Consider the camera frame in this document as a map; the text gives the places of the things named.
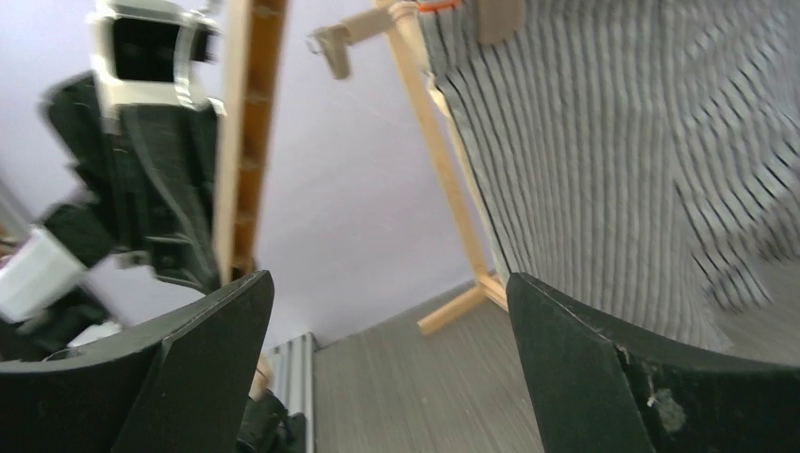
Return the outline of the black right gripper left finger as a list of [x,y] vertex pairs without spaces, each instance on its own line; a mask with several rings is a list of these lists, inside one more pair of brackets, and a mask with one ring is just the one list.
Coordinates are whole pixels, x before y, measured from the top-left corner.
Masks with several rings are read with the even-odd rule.
[[5,452],[231,452],[269,325],[266,271],[45,361],[1,365]]

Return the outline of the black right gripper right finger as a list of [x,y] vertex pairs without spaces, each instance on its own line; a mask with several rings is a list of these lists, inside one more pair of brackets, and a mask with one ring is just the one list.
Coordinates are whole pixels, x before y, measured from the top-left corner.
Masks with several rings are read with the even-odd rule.
[[682,344],[527,274],[508,313],[547,452],[795,452],[799,370]]

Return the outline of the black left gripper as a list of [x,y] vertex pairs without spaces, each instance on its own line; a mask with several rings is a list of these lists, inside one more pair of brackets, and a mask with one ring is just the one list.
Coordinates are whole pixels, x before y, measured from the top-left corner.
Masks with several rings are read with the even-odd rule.
[[106,133],[86,72],[49,89],[41,113],[83,184],[44,214],[44,227],[89,268],[122,255],[161,281],[202,294],[220,288],[212,247],[215,107],[128,106],[118,132]]

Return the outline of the wooden hanger of red underwear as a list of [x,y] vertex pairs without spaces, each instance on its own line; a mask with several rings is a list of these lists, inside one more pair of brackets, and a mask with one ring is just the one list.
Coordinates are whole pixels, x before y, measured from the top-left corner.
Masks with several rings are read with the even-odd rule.
[[262,182],[288,4],[227,4],[225,113],[219,121],[213,203],[213,247],[224,285],[256,269]]

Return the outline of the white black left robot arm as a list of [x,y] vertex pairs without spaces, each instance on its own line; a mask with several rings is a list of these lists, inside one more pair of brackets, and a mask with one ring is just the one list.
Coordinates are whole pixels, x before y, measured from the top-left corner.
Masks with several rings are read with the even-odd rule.
[[211,101],[133,104],[103,130],[94,76],[47,92],[40,111],[72,155],[80,188],[51,206],[1,268],[1,354],[36,361],[112,321],[84,287],[108,257],[209,294],[221,285],[212,246],[218,108]]

